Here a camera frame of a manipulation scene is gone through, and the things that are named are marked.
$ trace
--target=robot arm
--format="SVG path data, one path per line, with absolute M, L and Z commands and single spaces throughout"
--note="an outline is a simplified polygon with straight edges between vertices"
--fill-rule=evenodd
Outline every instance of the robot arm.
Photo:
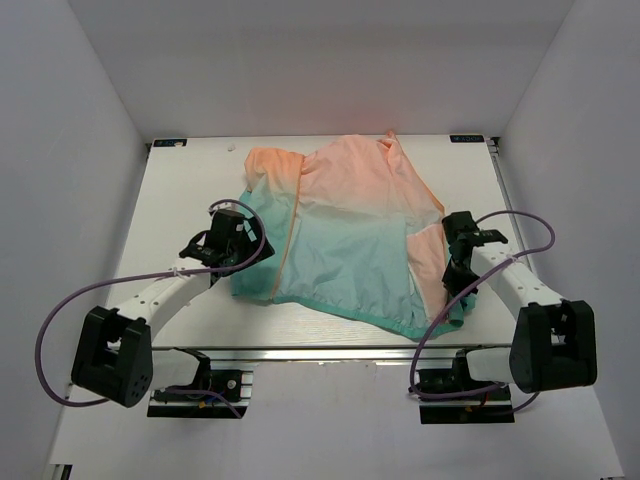
M 169 269 L 174 275 L 155 281 L 112 309 L 93 308 L 82 327 L 71 372 L 73 383 L 125 407 L 136 405 L 149 389 L 197 388 L 199 379 L 210 370 L 207 356 L 189 349 L 153 352 L 151 343 L 182 307 L 220 277 L 273 255 L 265 238 L 260 253 L 242 268 L 210 275 L 192 273 L 246 263 L 261 238 L 247 232 L 245 222 L 251 232 L 260 231 L 255 217 L 246 219 L 232 210 L 215 211 L 211 228 L 193 237 Z
M 451 295 L 511 256 L 506 238 L 480 230 L 470 212 L 449 215 L 443 226 L 451 252 L 443 282 Z M 595 382 L 594 315 L 586 302 L 563 299 L 520 262 L 487 283 L 516 319 L 514 339 L 511 347 L 458 352 L 453 371 L 459 383 L 467 388 L 477 386 L 474 382 L 515 383 L 533 393 Z

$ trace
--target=purple cable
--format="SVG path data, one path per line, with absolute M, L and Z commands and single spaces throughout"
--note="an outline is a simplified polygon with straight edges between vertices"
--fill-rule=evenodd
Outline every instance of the purple cable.
M 518 413 L 520 410 L 524 410 L 529 405 L 531 405 L 533 403 L 533 401 L 536 398 L 538 398 L 538 395 L 540 395 L 540 392 L 534 393 L 529 398 L 527 398 L 526 402 L 522 402 L 520 405 L 518 405 L 517 407 L 513 407 L 511 410 L 505 410 L 504 412 L 500 412 L 500 411 L 498 411 L 498 412 L 485 412 L 485 415 L 489 415 L 491 417 L 498 417 L 500 415 L 512 415 L 514 413 Z
M 178 394 L 178 395 L 206 395 L 208 397 L 217 398 L 222 403 L 224 403 L 227 407 L 229 407 L 229 410 L 231 410 L 231 413 L 233 413 L 236 416 L 236 418 L 242 418 L 242 415 L 240 415 L 240 412 L 238 412 L 238 410 L 236 410 L 236 408 L 233 405 L 231 405 L 231 402 L 229 402 L 229 400 L 224 398 L 219 393 L 212 392 L 210 390 L 180 390 L 179 388 L 173 388 L 173 387 L 166 388 L 165 392 Z
M 233 272 L 235 270 L 240 270 L 246 267 L 247 265 L 250 265 L 251 262 L 253 262 L 258 257 L 258 255 L 260 255 L 260 252 L 265 246 L 266 238 L 267 238 L 267 234 L 266 234 L 267 232 L 264 227 L 264 223 L 262 222 L 262 219 L 258 216 L 256 211 L 252 209 L 250 206 L 244 204 L 243 202 L 240 202 L 238 200 L 233 200 L 230 198 L 218 200 L 217 202 L 212 203 L 211 206 L 209 207 L 209 211 L 213 212 L 215 207 L 225 203 L 233 203 L 235 205 L 239 205 L 242 208 L 245 208 L 258 220 L 258 224 L 260 225 L 260 231 L 261 231 L 260 245 L 258 246 L 258 249 L 247 260 L 245 260 L 244 262 L 238 265 L 232 265 L 229 267 L 196 268 L 191 270 L 181 270 L 180 275 L 197 275 L 201 273 Z M 168 272 L 157 272 L 157 273 L 145 273 L 143 275 L 132 275 L 130 277 L 121 277 L 121 278 L 112 278 L 110 280 L 103 280 L 101 282 L 96 282 L 91 285 L 87 285 L 86 287 L 83 287 L 80 290 L 73 292 L 71 295 L 64 298 L 62 301 L 60 301 L 60 303 L 58 303 L 55 307 L 53 307 L 53 310 L 51 310 L 51 312 L 49 312 L 49 315 L 47 315 L 47 318 L 45 318 L 44 323 L 42 324 L 42 326 L 40 327 L 40 331 L 38 332 L 38 336 L 36 337 L 36 348 L 35 348 L 36 374 L 38 375 L 38 380 L 40 381 L 40 385 L 42 386 L 45 393 L 49 395 L 49 397 L 52 400 L 54 400 L 55 402 L 65 407 L 91 407 L 93 405 L 100 405 L 102 403 L 109 401 L 106 398 L 101 398 L 99 400 L 91 400 L 88 402 L 72 402 L 70 400 L 67 400 L 66 398 L 59 396 L 56 392 L 53 391 L 53 389 L 49 385 L 49 382 L 47 382 L 47 379 L 44 375 L 44 370 L 42 367 L 42 343 L 44 341 L 44 336 L 45 336 L 45 333 L 47 333 L 47 329 L 49 328 L 49 325 L 51 324 L 55 316 L 60 312 L 60 310 L 64 308 L 65 305 L 67 305 L 69 302 L 76 299 L 80 295 L 90 292 L 91 290 L 95 290 L 97 288 L 107 287 L 109 285 L 116 285 L 118 283 L 135 282 L 138 280 L 148 280 L 151 278 L 169 278 L 173 276 L 176 276 L 176 273 L 173 271 L 168 271 Z
M 528 249 L 528 250 L 523 250 L 522 252 L 518 252 L 515 255 L 513 255 L 513 257 L 508 258 L 504 262 L 501 262 L 500 264 L 498 264 L 495 267 L 493 267 L 491 270 L 489 270 L 487 273 L 482 275 L 480 278 L 478 278 L 476 281 L 474 281 L 467 288 L 462 290 L 458 295 L 453 297 L 453 299 L 451 299 L 451 301 L 449 303 L 447 303 L 447 305 L 442 309 L 442 311 L 440 313 L 438 313 L 438 315 L 436 315 L 436 318 L 433 319 L 433 322 L 431 322 L 431 325 L 429 325 L 429 328 L 427 329 L 427 331 L 425 332 L 424 336 L 422 337 L 422 339 L 418 343 L 418 346 L 416 347 L 416 351 L 413 354 L 413 359 L 411 360 L 411 369 L 409 370 L 409 385 L 411 387 L 411 391 L 413 393 L 415 393 L 420 398 L 423 398 L 425 400 L 451 400 L 451 399 L 462 398 L 462 397 L 473 397 L 473 396 L 479 395 L 481 393 L 493 392 L 495 390 L 499 390 L 499 389 L 504 387 L 503 384 L 496 383 L 495 385 L 489 385 L 487 387 L 476 388 L 476 389 L 467 390 L 467 391 L 464 391 L 464 392 L 424 393 L 424 392 L 421 392 L 420 390 L 418 390 L 418 387 L 416 386 L 416 381 L 415 381 L 416 368 L 418 366 L 418 360 L 420 359 L 420 354 L 422 353 L 422 350 L 424 349 L 424 347 L 425 347 L 425 345 L 427 343 L 427 340 L 429 340 L 429 337 L 431 336 L 433 331 L 436 329 L 436 327 L 440 323 L 442 323 L 442 321 L 446 318 L 447 313 L 449 313 L 449 310 L 451 310 L 451 308 L 453 308 L 453 306 L 456 303 L 458 303 L 461 299 L 463 299 L 468 294 L 470 294 L 476 287 L 478 287 L 478 285 L 480 285 L 481 283 L 485 282 L 493 274 L 499 272 L 500 270 L 502 270 L 504 268 L 507 268 L 509 265 L 511 265 L 513 262 L 515 262 L 516 259 L 518 259 L 520 257 L 524 257 L 525 255 L 530 255 L 532 253 L 540 253 L 540 252 L 547 251 L 551 247 L 553 247 L 553 245 L 555 244 L 555 242 L 556 242 L 556 233 L 553 230 L 553 227 L 549 224 L 549 222 L 547 222 L 543 218 L 539 217 L 538 215 L 534 215 L 533 213 L 521 212 L 519 210 L 499 210 L 497 212 L 493 212 L 493 213 L 490 213 L 488 215 L 485 215 L 484 217 L 481 217 L 479 220 L 476 221 L 476 223 L 480 223 L 483 220 L 486 220 L 487 218 L 494 217 L 496 215 L 504 215 L 504 214 L 522 215 L 522 216 L 533 218 L 534 220 L 539 221 L 545 227 L 547 227 L 547 230 L 549 230 L 549 234 L 550 234 L 551 238 L 550 238 L 549 242 L 545 246 L 539 247 L 539 248 L 532 248 L 532 249 Z M 521 410 L 522 408 L 525 408 L 533 400 L 535 400 L 535 396 L 533 396 L 532 398 L 527 400 L 527 402 L 525 402 L 524 404 L 514 408 L 514 411 L 518 411 L 518 410 Z

